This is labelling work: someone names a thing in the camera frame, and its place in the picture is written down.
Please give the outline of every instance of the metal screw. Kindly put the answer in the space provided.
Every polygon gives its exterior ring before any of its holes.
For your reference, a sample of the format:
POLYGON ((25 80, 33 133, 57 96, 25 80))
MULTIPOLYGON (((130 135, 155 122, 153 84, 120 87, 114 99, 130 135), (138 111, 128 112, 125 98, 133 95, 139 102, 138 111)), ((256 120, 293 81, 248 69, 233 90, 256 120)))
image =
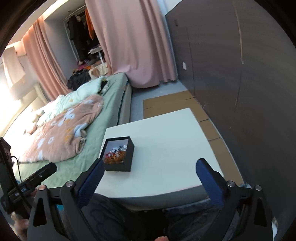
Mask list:
POLYGON ((38 187, 38 189, 39 189, 40 191, 44 190, 45 188, 46 188, 45 185, 40 185, 40 186, 38 187))
POLYGON ((227 182, 227 186, 233 188, 233 187, 235 186, 235 183, 234 183, 233 181, 228 181, 228 182, 227 182))
POLYGON ((261 190, 262 190, 262 187, 259 186, 259 185, 256 185, 256 186, 255 186, 255 189, 256 189, 257 191, 261 191, 261 190))
POLYGON ((74 185, 74 181, 67 181, 66 187, 72 187, 74 185))

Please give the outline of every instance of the table top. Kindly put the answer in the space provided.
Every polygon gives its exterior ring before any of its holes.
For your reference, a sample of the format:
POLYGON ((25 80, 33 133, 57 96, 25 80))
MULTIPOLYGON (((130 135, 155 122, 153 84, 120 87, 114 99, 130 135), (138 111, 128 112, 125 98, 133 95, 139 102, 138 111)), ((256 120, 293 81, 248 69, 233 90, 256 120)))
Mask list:
POLYGON ((105 171, 96 193, 110 198, 148 197, 201 186, 195 172, 199 158, 222 174, 189 108, 107 128, 101 151, 107 138, 125 136, 135 145, 131 171, 105 171))

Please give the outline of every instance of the open box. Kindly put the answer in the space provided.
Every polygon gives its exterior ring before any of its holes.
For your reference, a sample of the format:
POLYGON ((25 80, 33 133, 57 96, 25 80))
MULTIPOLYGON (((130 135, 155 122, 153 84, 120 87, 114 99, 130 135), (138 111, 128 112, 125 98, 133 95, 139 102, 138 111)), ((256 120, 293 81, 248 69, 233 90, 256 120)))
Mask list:
POLYGON ((100 155, 105 170, 130 172, 134 147, 130 137, 106 139, 100 155))

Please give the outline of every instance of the dark wall panel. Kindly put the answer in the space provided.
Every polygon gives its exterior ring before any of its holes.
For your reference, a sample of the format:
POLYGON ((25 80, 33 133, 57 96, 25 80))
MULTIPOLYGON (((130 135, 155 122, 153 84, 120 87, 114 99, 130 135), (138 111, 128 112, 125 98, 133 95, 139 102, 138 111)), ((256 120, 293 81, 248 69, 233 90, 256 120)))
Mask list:
POLYGON ((186 0, 195 97, 223 136, 237 100, 241 51, 231 0, 186 0))
POLYGON ((243 178, 263 187, 281 236, 296 214, 296 49, 255 1, 234 3, 244 65, 226 142, 243 178))
POLYGON ((187 5, 182 1, 166 15, 166 20, 172 39, 179 80, 194 95, 191 51, 184 17, 186 12, 187 5), (183 62, 186 64, 186 70, 183 69, 183 62))

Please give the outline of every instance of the pink blanket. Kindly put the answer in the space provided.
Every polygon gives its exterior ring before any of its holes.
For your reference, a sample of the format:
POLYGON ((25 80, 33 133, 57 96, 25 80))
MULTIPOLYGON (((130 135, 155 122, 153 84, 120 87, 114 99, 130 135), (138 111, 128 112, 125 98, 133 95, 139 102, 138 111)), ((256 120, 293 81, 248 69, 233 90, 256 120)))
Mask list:
POLYGON ((99 115, 103 104, 101 96, 91 95, 38 128, 30 136, 29 148, 20 162, 59 162, 81 153, 86 141, 85 128, 99 115))

